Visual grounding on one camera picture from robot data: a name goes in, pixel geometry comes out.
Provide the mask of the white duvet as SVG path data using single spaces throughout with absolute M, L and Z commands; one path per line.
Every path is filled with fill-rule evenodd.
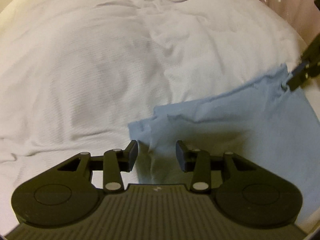
M 1 31 L 1 234 L 26 180 L 125 146 L 155 106 L 292 69 L 305 46 L 259 0 L 34 0 Z

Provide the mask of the blue printed t-shirt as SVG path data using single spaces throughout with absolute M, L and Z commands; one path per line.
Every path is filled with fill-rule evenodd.
M 287 76 L 282 64 L 230 92 L 157 106 L 152 117 L 131 122 L 139 181 L 189 183 L 176 159 L 179 140 L 215 156 L 233 152 L 295 184 L 304 223 L 319 209 L 319 119 L 302 89 L 282 88 Z

